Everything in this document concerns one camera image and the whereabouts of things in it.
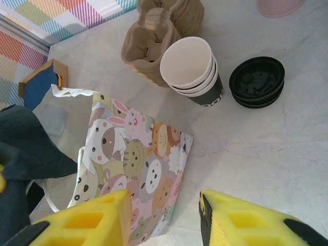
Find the white marble surface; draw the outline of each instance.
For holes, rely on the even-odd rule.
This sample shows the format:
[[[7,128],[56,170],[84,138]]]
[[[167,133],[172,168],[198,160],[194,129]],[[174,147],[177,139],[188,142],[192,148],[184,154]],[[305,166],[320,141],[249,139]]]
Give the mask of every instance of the white marble surface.
[[[154,88],[124,66],[120,50],[136,11],[50,50],[69,66],[71,87],[108,94],[195,137],[170,231],[144,245],[202,245],[203,188],[291,214],[328,237],[328,2],[306,0],[282,18],[260,15],[254,0],[203,4],[200,36],[213,49],[225,88],[212,108]],[[260,110],[237,104],[228,86],[233,70],[255,56],[275,57],[286,69],[282,95]],[[58,189],[72,185],[62,182]],[[58,192],[57,202],[70,195],[65,200]],[[43,201],[34,216],[46,212]]]

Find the pink container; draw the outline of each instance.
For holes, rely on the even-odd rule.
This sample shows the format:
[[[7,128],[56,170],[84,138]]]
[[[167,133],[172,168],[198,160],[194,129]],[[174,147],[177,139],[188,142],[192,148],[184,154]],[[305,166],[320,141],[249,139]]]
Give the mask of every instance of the pink container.
[[[305,0],[257,0],[258,11],[267,17],[281,17],[297,10]]]

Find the cartoon animal paper bag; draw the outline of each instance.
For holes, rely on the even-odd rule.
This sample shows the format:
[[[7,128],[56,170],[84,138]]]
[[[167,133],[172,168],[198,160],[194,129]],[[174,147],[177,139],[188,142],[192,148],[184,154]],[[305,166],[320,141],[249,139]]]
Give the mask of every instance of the cartoon animal paper bag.
[[[129,189],[130,246],[166,233],[192,142],[192,136],[94,93],[70,206]]]

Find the stacked lids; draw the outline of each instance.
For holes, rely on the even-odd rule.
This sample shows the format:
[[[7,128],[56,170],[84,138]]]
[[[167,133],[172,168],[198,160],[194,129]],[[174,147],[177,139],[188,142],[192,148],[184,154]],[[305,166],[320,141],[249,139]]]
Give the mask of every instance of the stacked lids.
[[[285,70],[271,57],[256,57],[243,62],[229,81],[234,99],[247,108],[264,108],[274,103],[284,86]]]

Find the plaid fabric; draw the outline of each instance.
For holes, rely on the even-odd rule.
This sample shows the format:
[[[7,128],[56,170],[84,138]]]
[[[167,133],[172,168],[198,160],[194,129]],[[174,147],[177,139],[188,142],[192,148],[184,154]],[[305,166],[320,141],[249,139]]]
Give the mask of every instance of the plaid fabric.
[[[55,44],[136,8],[137,0],[0,0],[5,16]]]
[[[0,31],[0,109],[13,104],[24,105],[18,96],[18,82],[47,59],[33,47]]]

